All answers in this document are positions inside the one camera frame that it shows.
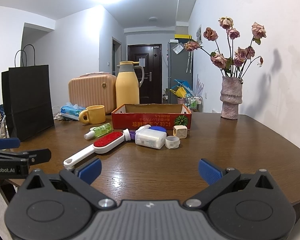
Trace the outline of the red white lint brush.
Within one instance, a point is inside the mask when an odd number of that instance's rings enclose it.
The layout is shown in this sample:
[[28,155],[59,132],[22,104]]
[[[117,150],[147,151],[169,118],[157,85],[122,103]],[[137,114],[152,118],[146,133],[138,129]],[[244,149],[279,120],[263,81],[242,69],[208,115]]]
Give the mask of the red white lint brush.
[[116,146],[119,146],[126,140],[123,132],[111,132],[100,139],[97,139],[93,144],[80,150],[63,161],[63,166],[67,170],[72,169],[80,161],[87,158],[88,156],[95,154],[106,154],[113,150]]

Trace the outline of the green spray bottle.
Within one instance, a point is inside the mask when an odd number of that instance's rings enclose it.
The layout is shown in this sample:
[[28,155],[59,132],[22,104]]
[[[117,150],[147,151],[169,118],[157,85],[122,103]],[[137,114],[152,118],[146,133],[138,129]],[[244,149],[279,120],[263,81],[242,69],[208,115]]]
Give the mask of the green spray bottle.
[[89,129],[89,132],[84,135],[85,140],[90,140],[93,138],[98,138],[110,133],[113,130],[110,123],[106,123],[101,126],[92,127]]

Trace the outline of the cream cube charger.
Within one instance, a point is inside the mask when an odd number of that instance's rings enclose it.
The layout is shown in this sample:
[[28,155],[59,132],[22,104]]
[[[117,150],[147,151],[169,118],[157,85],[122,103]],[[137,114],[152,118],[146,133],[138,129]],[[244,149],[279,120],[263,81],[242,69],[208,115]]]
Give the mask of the cream cube charger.
[[173,136],[179,139],[187,138],[187,127],[185,125],[175,125],[173,127]]

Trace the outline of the purple gear-shaped cap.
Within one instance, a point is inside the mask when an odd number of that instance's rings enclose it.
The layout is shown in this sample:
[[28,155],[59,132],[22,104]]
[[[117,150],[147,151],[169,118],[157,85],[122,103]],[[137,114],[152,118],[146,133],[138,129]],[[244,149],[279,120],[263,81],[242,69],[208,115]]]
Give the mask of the purple gear-shaped cap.
[[135,140],[135,131],[130,131],[129,134],[130,134],[131,140],[134,141]]

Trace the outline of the white plastic jar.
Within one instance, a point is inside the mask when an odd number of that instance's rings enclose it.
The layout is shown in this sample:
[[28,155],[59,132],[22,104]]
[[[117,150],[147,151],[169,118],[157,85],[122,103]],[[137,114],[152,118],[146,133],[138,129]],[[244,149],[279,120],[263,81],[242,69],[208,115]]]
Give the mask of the white plastic jar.
[[135,143],[154,149],[161,149],[165,144],[167,133],[152,129],[152,126],[145,125],[139,127],[135,132]]

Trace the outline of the blue round lid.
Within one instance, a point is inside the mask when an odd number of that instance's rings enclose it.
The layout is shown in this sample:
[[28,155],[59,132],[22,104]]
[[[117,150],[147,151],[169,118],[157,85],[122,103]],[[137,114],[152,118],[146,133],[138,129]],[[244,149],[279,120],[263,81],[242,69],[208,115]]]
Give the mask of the blue round lid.
[[155,131],[166,132],[166,129],[160,126],[151,126],[150,129]]

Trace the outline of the small white tube bottle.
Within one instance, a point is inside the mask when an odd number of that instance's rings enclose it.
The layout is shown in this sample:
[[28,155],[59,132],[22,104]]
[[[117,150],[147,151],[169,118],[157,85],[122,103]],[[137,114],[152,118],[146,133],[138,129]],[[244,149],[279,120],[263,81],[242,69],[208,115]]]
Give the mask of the small white tube bottle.
[[125,136],[125,141],[130,141],[131,136],[130,136],[129,129],[124,129],[122,132],[123,132],[123,135]]

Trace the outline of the black paper bag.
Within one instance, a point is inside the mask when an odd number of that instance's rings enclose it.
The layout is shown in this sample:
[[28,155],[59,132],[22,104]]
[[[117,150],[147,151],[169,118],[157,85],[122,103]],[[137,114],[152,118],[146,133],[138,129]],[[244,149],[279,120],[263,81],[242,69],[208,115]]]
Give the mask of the black paper bag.
[[1,90],[10,137],[24,141],[54,126],[47,64],[9,68]]

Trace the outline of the blue tissue pack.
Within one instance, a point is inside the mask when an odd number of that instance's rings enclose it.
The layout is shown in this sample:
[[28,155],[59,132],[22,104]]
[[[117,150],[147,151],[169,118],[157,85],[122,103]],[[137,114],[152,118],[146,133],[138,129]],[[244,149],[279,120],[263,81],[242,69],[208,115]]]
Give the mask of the blue tissue pack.
[[63,118],[70,120],[79,120],[79,114],[85,110],[85,107],[79,106],[78,104],[72,104],[67,102],[66,105],[60,108],[60,115]]

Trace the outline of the yellow mug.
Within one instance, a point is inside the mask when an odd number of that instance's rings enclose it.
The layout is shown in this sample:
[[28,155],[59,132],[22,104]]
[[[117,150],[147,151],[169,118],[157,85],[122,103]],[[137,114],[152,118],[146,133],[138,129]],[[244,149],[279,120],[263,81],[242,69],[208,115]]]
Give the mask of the yellow mug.
[[89,106],[79,114],[79,121],[83,124],[102,124],[106,121],[104,105]]

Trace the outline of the red cardboard box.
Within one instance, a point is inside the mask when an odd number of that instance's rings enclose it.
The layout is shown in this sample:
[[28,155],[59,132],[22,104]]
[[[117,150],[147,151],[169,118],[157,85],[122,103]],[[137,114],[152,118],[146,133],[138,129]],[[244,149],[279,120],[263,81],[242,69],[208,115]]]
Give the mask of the red cardboard box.
[[192,112],[180,104],[124,104],[111,113],[114,129],[160,126],[172,130],[175,125],[191,127]]

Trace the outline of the pink ceramic vase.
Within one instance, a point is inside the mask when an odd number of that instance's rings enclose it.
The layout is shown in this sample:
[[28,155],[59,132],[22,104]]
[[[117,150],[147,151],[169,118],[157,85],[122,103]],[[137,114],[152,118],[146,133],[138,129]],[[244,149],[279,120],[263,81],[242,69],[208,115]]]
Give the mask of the pink ceramic vase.
[[242,104],[243,80],[237,77],[222,77],[220,100],[221,117],[229,120],[238,119],[238,106]]

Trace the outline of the yellow watering can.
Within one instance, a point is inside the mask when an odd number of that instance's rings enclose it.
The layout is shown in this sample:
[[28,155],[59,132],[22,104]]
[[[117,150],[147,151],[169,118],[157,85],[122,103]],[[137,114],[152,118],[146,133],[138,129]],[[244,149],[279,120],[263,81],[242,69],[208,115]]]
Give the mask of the yellow watering can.
[[184,87],[177,87],[177,90],[170,89],[170,92],[180,99],[185,98],[187,94]]

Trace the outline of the pink ribbed suitcase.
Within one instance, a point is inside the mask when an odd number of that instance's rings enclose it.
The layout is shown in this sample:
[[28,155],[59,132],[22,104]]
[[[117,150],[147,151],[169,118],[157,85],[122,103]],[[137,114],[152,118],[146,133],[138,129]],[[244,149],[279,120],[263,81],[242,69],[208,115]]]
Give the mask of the pink ribbed suitcase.
[[104,105],[109,114],[116,108],[116,76],[95,72],[73,78],[68,83],[69,100],[75,105],[89,107]]

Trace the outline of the yellow thermos jug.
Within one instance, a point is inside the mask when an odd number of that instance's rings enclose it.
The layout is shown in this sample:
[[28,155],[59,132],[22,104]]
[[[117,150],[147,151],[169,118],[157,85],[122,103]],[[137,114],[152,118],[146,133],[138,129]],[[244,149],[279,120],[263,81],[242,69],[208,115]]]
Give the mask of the yellow thermos jug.
[[[115,83],[116,107],[126,104],[139,104],[139,89],[145,78],[145,59],[139,59],[138,62],[121,61],[117,66],[119,72]],[[138,81],[135,69],[141,70],[141,81]]]

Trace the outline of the grey refrigerator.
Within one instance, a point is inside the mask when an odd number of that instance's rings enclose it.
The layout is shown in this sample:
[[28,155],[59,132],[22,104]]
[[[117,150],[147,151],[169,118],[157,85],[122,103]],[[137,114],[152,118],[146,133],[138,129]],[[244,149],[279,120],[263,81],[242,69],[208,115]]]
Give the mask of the grey refrigerator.
[[193,73],[189,66],[189,52],[184,48],[184,44],[189,41],[187,38],[178,38],[178,42],[168,43],[168,103],[177,103],[177,97],[170,92],[175,90],[178,83],[177,80],[185,80],[192,89]]

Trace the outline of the dark entrance door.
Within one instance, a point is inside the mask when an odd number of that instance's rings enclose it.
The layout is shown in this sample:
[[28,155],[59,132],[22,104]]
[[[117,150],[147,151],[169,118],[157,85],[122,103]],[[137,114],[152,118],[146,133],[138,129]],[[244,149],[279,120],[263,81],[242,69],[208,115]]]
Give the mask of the dark entrance door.
[[145,60],[144,79],[139,89],[140,103],[162,103],[162,45],[128,45],[128,60]]

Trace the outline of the yellow box on fridge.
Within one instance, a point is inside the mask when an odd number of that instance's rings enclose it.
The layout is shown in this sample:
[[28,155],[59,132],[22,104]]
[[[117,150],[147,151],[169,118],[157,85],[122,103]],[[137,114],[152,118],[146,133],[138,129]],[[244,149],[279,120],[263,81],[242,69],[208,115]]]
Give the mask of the yellow box on fridge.
[[191,40],[192,36],[189,35],[189,34],[175,34],[174,38],[175,39],[188,39],[188,40]]

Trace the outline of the wall picture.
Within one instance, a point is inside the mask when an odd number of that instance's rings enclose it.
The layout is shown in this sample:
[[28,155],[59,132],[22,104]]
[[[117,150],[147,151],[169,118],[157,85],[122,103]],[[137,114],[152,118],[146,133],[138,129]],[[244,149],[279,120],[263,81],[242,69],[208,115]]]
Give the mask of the wall picture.
[[203,32],[202,32],[202,25],[200,25],[196,31],[196,41],[199,44],[202,44],[202,40],[203,40]]

